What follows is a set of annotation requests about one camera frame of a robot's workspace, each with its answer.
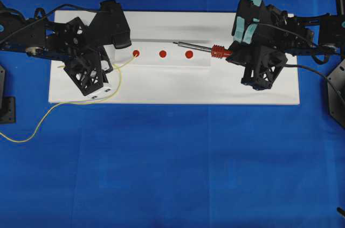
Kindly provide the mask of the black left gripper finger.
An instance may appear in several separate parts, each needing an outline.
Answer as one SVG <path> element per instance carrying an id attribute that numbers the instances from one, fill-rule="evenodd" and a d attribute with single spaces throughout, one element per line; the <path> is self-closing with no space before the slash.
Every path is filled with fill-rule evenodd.
<path id="1" fill-rule="evenodd" d="M 66 45 L 73 47 L 86 46 L 86 32 L 87 26 L 82 22 L 79 17 L 72 19 L 65 24 L 63 37 Z"/>
<path id="2" fill-rule="evenodd" d="M 64 71 L 84 96 L 98 99 L 112 90 L 107 74 L 113 66 L 105 50 L 87 51 L 65 62 Z"/>

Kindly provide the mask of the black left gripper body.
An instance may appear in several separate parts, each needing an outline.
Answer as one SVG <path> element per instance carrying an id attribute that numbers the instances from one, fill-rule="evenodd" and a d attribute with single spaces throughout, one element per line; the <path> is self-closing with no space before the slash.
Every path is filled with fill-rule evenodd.
<path id="1" fill-rule="evenodd" d="M 66 73 L 108 72 L 108 24 L 93 20 L 85 25 L 81 20 L 67 23 L 40 22 L 46 35 L 42 55 L 65 64 Z"/>

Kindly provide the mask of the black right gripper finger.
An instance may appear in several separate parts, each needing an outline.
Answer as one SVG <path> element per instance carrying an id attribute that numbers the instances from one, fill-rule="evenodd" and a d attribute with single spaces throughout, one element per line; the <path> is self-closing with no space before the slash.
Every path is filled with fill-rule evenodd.
<path id="1" fill-rule="evenodd" d="M 263 0 L 240 0 L 238 3 L 234 25 L 233 40 L 250 44 L 257 28 L 256 22 L 262 18 L 265 3 Z"/>
<path id="2" fill-rule="evenodd" d="M 241 83 L 256 91 L 271 89 L 285 64 L 285 53 L 267 46 L 254 46 L 245 59 Z"/>

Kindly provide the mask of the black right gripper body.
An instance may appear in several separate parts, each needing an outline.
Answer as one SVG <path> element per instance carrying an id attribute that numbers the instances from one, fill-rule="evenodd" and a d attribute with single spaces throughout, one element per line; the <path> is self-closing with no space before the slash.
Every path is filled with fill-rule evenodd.
<path id="1" fill-rule="evenodd" d="M 286 10 L 279 10 L 269 4 L 265 7 L 270 21 L 263 20 L 264 28 L 274 30 L 274 42 L 283 50 L 317 48 L 314 43 L 314 31 L 308 26 L 319 24 L 318 17 L 289 17 Z"/>

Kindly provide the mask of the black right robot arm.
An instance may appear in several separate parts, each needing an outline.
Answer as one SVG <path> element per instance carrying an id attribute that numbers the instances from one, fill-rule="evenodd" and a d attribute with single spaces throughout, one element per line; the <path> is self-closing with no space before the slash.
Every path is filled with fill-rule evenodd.
<path id="1" fill-rule="evenodd" d="M 288 54 L 322 65 L 344 48 L 344 16 L 290 17 L 264 0 L 240 0 L 231 34 L 227 62 L 243 66 L 241 83 L 261 91 L 273 86 Z"/>

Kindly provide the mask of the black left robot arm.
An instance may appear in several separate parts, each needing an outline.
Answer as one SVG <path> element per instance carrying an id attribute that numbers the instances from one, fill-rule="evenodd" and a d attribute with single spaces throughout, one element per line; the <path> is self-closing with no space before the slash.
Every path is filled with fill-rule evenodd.
<path id="1" fill-rule="evenodd" d="M 84 96 L 100 99 L 112 88 L 107 74 L 113 66 L 105 50 L 114 44 L 107 16 L 114 12 L 114 0 L 100 3 L 89 25 L 80 17 L 67 23 L 48 19 L 43 8 L 25 19 L 15 9 L 1 5 L 1 50 L 26 53 L 29 57 L 61 61 L 64 71 Z"/>

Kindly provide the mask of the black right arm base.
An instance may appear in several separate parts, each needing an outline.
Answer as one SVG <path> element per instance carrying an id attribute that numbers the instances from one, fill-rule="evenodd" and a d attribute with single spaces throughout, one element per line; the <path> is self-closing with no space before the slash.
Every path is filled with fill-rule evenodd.
<path id="1" fill-rule="evenodd" d="M 344 128 L 344 60 L 328 75 L 328 109 L 330 116 Z"/>

